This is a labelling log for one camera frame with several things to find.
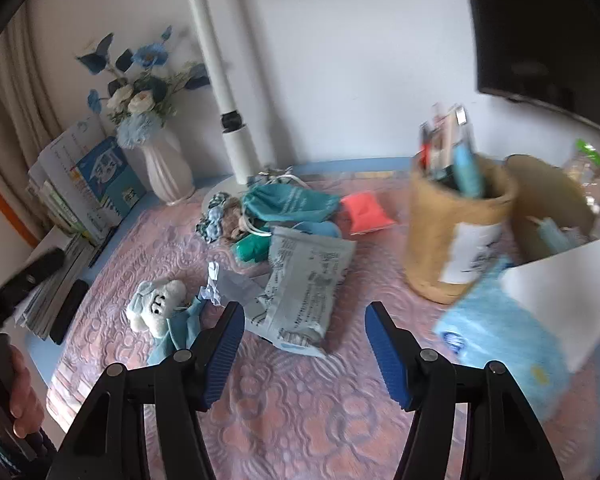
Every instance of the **black screen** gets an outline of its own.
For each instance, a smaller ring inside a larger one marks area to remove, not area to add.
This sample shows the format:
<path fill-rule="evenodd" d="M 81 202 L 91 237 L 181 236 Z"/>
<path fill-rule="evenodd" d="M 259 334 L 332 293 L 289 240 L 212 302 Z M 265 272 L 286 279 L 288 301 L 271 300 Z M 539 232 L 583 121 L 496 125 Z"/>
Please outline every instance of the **black screen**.
<path fill-rule="evenodd" d="M 600 0 L 471 0 L 478 90 L 600 126 Z"/>

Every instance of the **blue book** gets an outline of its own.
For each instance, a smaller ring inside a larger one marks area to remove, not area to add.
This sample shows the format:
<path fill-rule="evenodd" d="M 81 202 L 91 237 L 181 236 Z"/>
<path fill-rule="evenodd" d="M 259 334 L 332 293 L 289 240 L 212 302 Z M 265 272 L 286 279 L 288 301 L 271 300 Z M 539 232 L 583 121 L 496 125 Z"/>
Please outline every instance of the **blue book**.
<path fill-rule="evenodd" d="M 146 193 L 115 137 L 93 148 L 77 168 L 113 225 L 119 225 Z"/>

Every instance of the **brown cylindrical container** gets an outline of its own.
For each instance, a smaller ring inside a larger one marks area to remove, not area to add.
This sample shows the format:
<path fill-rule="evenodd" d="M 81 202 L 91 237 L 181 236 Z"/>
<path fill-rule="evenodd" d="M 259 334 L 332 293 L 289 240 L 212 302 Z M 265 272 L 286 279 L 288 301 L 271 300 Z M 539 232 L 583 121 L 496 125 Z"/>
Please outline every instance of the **brown cylindrical container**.
<path fill-rule="evenodd" d="M 464 198 L 426 179 L 419 164 L 411 171 L 404 273 L 413 290 L 437 303 L 453 303 L 479 278 L 516 197 L 517 185 L 503 167 L 477 159 L 493 198 Z"/>

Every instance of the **orange curtain trim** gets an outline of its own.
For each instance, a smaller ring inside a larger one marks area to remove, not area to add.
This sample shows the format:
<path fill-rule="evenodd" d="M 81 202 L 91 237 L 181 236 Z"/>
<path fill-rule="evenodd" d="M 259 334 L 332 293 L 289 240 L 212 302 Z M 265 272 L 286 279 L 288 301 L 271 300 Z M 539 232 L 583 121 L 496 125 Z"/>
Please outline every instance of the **orange curtain trim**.
<path fill-rule="evenodd" d="M 35 247 L 39 240 L 27 229 L 27 226 L 23 224 L 22 220 L 16 215 L 15 211 L 11 209 L 11 206 L 7 203 L 7 201 L 0 194 L 0 212 L 5 216 L 5 218 L 9 221 L 9 223 L 13 226 L 14 229 L 18 232 L 20 236 L 22 236 L 27 244 L 31 247 Z"/>

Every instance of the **blue gripper pad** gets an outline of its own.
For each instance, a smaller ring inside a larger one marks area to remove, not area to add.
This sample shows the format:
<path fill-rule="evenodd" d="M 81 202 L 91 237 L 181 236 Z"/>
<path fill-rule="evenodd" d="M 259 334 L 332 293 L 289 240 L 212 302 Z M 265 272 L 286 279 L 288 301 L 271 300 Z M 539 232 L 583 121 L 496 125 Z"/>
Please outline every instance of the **blue gripper pad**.
<path fill-rule="evenodd" d="M 203 399 L 208 408 L 222 395 L 226 378 L 229 376 L 231 366 L 234 364 L 235 354 L 238 351 L 238 346 L 240 346 L 243 333 L 244 310 L 241 305 L 238 305 L 206 366 Z"/>
<path fill-rule="evenodd" d="M 411 395 L 408 391 L 407 368 L 400 359 L 392 338 L 373 304 L 368 305 L 365 311 L 365 330 L 366 337 L 371 343 L 371 348 L 380 367 L 386 389 L 389 391 L 391 398 L 405 410 L 411 402 Z"/>

